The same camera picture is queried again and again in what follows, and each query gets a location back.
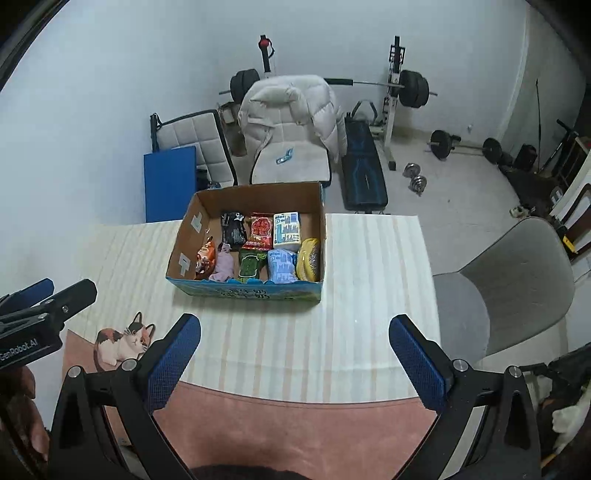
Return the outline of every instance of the white puffer jacket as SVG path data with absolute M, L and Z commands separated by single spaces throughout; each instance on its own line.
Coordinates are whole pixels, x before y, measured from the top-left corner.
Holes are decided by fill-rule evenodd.
M 316 75 L 259 80 L 242 101 L 238 123 L 253 158 L 272 142 L 320 140 L 333 161 L 347 152 L 344 112 L 332 88 Z

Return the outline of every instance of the orange snack bag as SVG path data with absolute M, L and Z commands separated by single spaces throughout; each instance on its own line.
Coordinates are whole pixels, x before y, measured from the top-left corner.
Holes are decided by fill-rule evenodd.
M 213 273 L 216 267 L 217 250 L 213 243 L 213 237 L 209 237 L 197 252 L 197 265 L 195 266 L 195 280 L 204 280 Z

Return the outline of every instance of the red snack bag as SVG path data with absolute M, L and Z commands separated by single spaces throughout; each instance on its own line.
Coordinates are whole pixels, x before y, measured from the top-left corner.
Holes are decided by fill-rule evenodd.
M 248 221 L 251 224 L 251 234 L 242 248 L 273 250 L 273 217 L 255 213 Z

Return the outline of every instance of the cable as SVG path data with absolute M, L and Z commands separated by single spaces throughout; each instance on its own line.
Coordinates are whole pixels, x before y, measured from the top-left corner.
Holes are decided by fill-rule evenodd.
M 540 112 L 540 90 L 538 89 L 538 79 L 535 80 L 535 94 L 538 97 L 538 168 L 536 173 L 540 173 L 540 157 L 542 156 L 542 114 Z

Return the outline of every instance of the chair seat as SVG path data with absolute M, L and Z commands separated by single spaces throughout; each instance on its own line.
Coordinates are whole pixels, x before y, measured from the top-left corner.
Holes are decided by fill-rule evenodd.
M 449 358 L 474 364 L 486 356 L 491 322 L 476 286 L 459 272 L 434 275 L 441 348 Z
M 292 158 L 281 164 L 276 160 L 293 148 Z M 275 142 L 262 149 L 252 171 L 251 183 L 296 183 L 330 181 L 327 150 L 307 141 Z

